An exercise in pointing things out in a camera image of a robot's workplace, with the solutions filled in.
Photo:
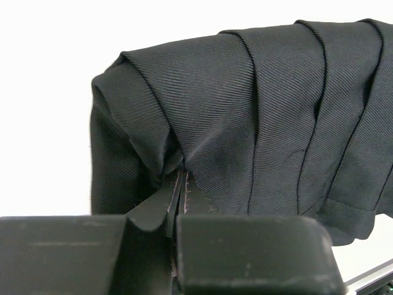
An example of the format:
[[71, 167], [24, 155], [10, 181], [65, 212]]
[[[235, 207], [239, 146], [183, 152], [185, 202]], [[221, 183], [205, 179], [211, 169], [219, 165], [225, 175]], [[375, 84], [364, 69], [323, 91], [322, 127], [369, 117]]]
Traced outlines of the black pleated skirt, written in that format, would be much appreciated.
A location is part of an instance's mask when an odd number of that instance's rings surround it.
[[179, 170], [223, 213], [299, 214], [336, 246], [392, 215], [392, 25], [297, 21], [122, 52], [91, 83], [91, 211]]

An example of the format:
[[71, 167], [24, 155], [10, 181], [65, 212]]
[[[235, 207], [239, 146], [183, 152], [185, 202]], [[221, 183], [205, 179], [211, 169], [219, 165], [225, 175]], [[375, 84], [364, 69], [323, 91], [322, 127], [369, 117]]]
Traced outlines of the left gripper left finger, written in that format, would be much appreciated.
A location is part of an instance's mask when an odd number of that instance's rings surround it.
[[2, 294], [171, 294], [173, 173], [126, 214], [1, 219]]

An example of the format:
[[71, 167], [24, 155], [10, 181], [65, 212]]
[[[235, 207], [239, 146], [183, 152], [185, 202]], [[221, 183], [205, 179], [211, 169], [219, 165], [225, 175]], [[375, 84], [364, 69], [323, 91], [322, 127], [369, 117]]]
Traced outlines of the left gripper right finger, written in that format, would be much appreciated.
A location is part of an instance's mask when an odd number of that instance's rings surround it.
[[176, 218], [182, 294], [344, 294], [329, 233], [303, 216], [223, 214], [184, 173]]

